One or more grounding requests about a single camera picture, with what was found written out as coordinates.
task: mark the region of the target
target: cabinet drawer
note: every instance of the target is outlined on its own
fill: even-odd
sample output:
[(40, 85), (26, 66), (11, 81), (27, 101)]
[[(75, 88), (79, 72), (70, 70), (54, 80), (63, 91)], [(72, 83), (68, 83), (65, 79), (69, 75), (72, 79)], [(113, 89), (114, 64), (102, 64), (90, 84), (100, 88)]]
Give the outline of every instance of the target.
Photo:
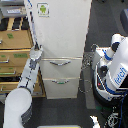
[(82, 59), (43, 60), (40, 62), (43, 79), (79, 77), (81, 66)]
[(31, 41), (27, 30), (0, 32), (0, 49), (31, 48)]
[[(17, 88), (18, 83), (19, 82), (0, 82), (0, 93), (9, 93)], [(41, 92), (38, 82), (35, 84), (34, 92)]]
[(44, 80), (47, 99), (77, 98), (79, 79)]
[(0, 67), (0, 77), (20, 76), (24, 67)]
[(24, 66), (30, 49), (0, 50), (0, 66)]

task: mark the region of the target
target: white robot body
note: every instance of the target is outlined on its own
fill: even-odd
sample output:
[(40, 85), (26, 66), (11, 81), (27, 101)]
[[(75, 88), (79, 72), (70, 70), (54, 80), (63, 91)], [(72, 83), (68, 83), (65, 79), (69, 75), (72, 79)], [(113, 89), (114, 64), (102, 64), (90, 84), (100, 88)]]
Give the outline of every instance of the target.
[(5, 101), (3, 128), (23, 128), (22, 115), (32, 104), (30, 92), (24, 88), (17, 88), (8, 94)]
[(99, 62), (97, 64), (93, 62), (93, 68), (94, 64), (96, 64), (94, 90), (96, 95), (100, 96), (100, 100), (108, 102), (119, 99), (128, 89), (127, 85), (123, 85), (122, 88), (128, 74), (128, 37), (124, 38), (119, 34), (115, 34), (111, 43), (111, 47), (107, 50), (101, 48), (104, 56), (99, 57)]

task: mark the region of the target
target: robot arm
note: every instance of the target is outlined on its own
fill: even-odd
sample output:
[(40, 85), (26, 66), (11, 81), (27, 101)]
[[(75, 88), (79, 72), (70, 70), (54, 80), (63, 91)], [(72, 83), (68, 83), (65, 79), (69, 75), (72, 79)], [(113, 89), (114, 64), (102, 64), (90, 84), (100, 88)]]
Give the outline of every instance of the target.
[(11, 91), (5, 101), (3, 128), (23, 128), (31, 116), (32, 97), (43, 48), (33, 47), (16, 89)]

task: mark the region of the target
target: dark floor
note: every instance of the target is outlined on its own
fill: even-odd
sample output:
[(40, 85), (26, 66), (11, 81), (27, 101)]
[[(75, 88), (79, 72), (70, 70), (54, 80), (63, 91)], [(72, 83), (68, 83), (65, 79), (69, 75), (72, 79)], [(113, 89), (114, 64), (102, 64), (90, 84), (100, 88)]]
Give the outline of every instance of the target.
[[(111, 36), (114, 33), (120, 33), (126, 36), (121, 23), (120, 12), (128, 8), (128, 1), (121, 3), (120, 0), (107, 0), (101, 4), (97, 0), (92, 0), (91, 17), (89, 23), (89, 32), (86, 40), (85, 52), (91, 51), (92, 44), (99, 46), (110, 46)], [(83, 70), (81, 79), (88, 79), (88, 72)], [(80, 81), (81, 89), (86, 89), (84, 80)], [(95, 107), (90, 107), (88, 98), (92, 94), (85, 95), (79, 91), (77, 99), (47, 100), (45, 98), (33, 99), (33, 115), (31, 120), (25, 125), (25, 128), (36, 128), (45, 125), (79, 125), (83, 128), (92, 128), (93, 122), (91, 115), (97, 116), (101, 128), (103, 128), (105, 119), (101, 111)], [(4, 105), (0, 103), (0, 128), (2, 128), (4, 115)]]

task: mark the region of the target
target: white panel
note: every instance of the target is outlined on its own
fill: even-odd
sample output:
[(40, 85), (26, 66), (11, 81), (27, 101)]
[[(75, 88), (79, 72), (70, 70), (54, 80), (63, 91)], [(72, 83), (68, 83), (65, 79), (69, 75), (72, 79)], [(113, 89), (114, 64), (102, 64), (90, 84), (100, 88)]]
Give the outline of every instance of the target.
[(59, 83), (68, 81), (65, 84), (58, 84), (52, 81), (54, 80), (43, 81), (47, 99), (77, 98), (79, 79), (56, 80)]
[[(84, 52), (91, 0), (30, 0), (38, 43), (44, 58), (78, 57)], [(40, 17), (37, 4), (49, 5), (49, 17)]]
[(43, 79), (79, 77), (81, 72), (81, 67), (82, 67), (82, 59), (43, 60), (40, 62), (40, 68)]

